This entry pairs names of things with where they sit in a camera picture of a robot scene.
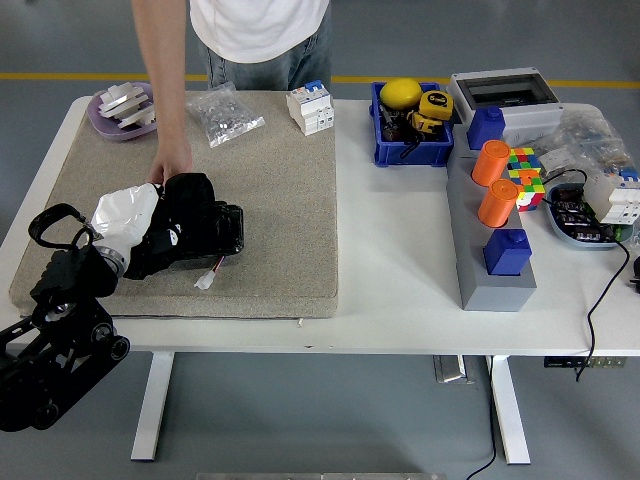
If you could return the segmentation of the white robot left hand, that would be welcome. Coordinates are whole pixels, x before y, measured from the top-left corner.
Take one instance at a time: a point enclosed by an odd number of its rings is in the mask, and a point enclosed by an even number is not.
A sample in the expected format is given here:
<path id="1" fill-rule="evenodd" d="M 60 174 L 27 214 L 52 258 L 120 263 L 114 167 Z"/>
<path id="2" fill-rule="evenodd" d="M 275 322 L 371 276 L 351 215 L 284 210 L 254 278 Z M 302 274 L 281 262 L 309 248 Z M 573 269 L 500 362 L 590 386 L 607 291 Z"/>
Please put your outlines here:
<path id="1" fill-rule="evenodd" d="M 125 257 L 135 247 L 151 251 L 176 247 L 177 227 L 152 225 L 162 193 L 159 184 L 145 183 L 103 195 L 91 220 L 101 235 L 96 249 L 103 255 Z"/>

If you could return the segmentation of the person's right hand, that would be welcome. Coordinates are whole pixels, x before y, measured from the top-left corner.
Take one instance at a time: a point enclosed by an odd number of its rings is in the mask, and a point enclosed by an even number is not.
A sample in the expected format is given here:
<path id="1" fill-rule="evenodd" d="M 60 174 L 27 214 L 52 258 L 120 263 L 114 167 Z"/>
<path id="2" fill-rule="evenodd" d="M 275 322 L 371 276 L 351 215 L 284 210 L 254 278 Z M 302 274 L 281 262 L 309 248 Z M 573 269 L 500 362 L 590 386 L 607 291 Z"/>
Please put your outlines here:
<path id="1" fill-rule="evenodd" d="M 176 175 L 191 173 L 192 169 L 191 145 L 185 136 L 160 138 L 147 181 L 154 184 L 165 184 L 167 180 Z"/>

